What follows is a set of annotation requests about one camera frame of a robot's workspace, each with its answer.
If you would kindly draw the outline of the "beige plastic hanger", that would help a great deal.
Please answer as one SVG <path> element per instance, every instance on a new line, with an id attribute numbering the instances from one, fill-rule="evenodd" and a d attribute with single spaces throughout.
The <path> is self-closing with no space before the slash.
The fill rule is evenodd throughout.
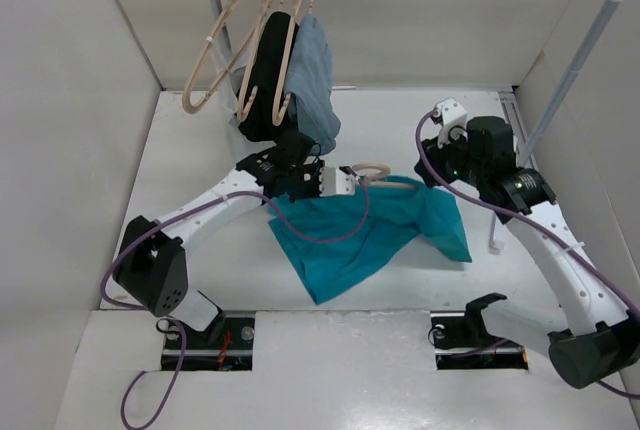
<path id="1" fill-rule="evenodd" d="M 380 189 L 389 190 L 416 190 L 417 186 L 405 182 L 392 182 L 388 178 L 391 176 L 391 168 L 382 163 L 363 162 L 351 166 L 356 174 L 359 183 Z"/>

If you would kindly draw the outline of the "teal t shirt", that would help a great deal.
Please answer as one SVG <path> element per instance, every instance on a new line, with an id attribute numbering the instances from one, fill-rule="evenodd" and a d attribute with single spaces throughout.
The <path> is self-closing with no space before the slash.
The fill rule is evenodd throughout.
<path id="1" fill-rule="evenodd" d="M 404 176 L 388 180 L 417 189 L 370 187 L 353 196 L 276 199 L 285 218 L 272 218 L 269 227 L 315 304 L 371 277 L 418 237 L 452 261 L 472 261 L 453 195 Z"/>

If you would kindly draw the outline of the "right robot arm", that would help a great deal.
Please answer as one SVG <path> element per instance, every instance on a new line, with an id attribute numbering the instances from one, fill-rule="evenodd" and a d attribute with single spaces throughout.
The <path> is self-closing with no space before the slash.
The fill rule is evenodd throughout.
<path id="1" fill-rule="evenodd" d="M 500 293 L 467 303 L 462 331 L 473 343 L 504 339 L 547 357 L 575 389 L 639 361 L 639 308 L 602 275 L 568 227 L 544 177 L 517 164 L 514 134 L 501 117 L 451 118 L 433 110 L 421 119 L 436 137 L 415 138 L 414 170 L 429 187 L 493 212 L 526 249 L 556 297 L 559 318 L 538 316 Z M 478 195 L 452 189 L 462 181 Z"/>

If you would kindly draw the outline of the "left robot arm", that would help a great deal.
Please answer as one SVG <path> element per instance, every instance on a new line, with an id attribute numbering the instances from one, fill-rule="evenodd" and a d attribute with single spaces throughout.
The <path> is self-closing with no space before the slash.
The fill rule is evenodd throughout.
<path id="1" fill-rule="evenodd" d="M 237 217 L 267 199 L 319 194 L 319 145 L 293 129 L 275 146 L 240 160 L 218 184 L 156 220 L 138 216 L 125 228 L 110 277 L 138 306 L 173 318 L 201 346 L 222 337 L 225 313 L 189 283 L 187 262 L 195 250 Z"/>

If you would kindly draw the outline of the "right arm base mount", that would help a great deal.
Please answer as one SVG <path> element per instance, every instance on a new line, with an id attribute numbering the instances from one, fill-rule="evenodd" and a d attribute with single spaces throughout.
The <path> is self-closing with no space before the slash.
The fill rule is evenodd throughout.
<path id="1" fill-rule="evenodd" d="M 529 370 L 524 348 L 490 335 L 482 320 L 482 310 L 506 299 L 490 293 L 467 303 L 463 310 L 430 313 L 427 339 L 434 348 L 437 370 Z"/>

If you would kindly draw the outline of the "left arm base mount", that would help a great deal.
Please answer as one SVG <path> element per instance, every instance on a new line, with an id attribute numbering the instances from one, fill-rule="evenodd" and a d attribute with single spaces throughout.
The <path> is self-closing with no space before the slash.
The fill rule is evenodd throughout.
<path id="1" fill-rule="evenodd" d="M 182 371 L 234 372 L 251 371 L 255 337 L 255 312 L 231 312 L 226 316 L 221 334 L 213 342 L 186 327 L 186 350 Z M 175 370 L 180 358 L 181 339 L 175 323 L 156 322 L 164 337 L 160 368 Z"/>

